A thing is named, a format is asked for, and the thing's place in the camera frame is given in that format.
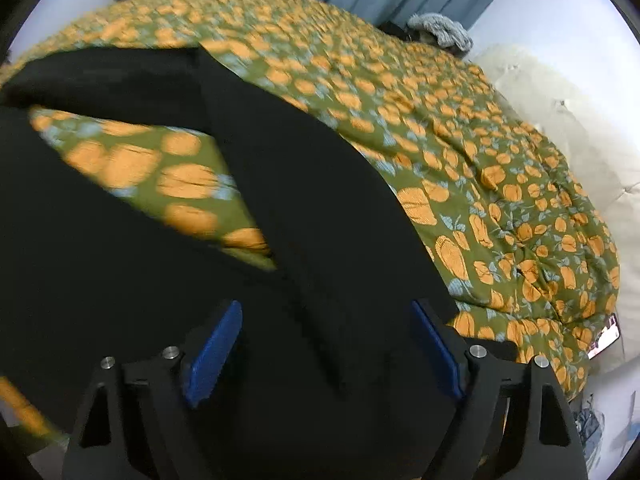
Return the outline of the smartphone on bed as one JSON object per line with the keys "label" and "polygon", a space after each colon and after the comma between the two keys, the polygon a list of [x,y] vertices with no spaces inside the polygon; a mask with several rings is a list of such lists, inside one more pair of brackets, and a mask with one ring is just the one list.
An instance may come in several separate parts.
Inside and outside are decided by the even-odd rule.
{"label": "smartphone on bed", "polygon": [[595,359],[599,354],[608,350],[613,344],[620,339],[620,323],[617,315],[612,313],[605,322],[605,326],[594,336],[593,341],[589,345],[587,354],[590,360]]}

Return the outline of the grey white cloth pile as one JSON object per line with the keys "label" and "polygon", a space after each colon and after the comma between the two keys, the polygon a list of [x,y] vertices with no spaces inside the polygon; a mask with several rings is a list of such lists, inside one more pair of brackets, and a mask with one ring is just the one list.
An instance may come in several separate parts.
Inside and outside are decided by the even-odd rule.
{"label": "grey white cloth pile", "polygon": [[466,55],[473,47],[473,39],[464,26],[442,14],[413,14],[407,27],[414,40],[454,56]]}

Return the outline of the green orange floral bedspread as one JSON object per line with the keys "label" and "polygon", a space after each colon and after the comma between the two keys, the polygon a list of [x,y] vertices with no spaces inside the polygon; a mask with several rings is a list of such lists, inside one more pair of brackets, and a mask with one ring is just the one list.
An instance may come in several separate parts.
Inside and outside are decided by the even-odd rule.
{"label": "green orange floral bedspread", "polygon": [[[523,122],[482,70],[375,32],[318,0],[124,0],[87,14],[1,70],[88,47],[206,47],[251,84],[325,122],[399,197],[456,300],[461,336],[546,356],[567,400],[612,321],[618,253],[558,148]],[[276,265],[214,140],[35,108],[65,162],[189,235]]]}

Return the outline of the black pants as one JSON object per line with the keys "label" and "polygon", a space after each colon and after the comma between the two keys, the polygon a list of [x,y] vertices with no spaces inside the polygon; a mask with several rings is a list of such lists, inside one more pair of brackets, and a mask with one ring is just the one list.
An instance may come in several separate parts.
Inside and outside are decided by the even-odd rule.
{"label": "black pants", "polygon": [[[120,200],[43,140],[35,107],[214,140],[276,268]],[[243,325],[210,397],[182,346]],[[451,399],[411,336],[456,306],[399,197],[317,119],[201,48],[97,48],[1,88],[1,365],[70,432],[67,479],[476,479],[492,415]]]}

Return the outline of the cream headboard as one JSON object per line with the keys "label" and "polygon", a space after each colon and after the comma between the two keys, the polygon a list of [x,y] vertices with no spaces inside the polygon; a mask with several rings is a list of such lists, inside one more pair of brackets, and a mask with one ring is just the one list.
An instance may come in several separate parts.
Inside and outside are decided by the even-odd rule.
{"label": "cream headboard", "polygon": [[612,231],[622,268],[616,307],[622,336],[594,364],[598,375],[612,372],[639,356],[639,128],[520,47],[494,44],[473,62],[566,156]]}

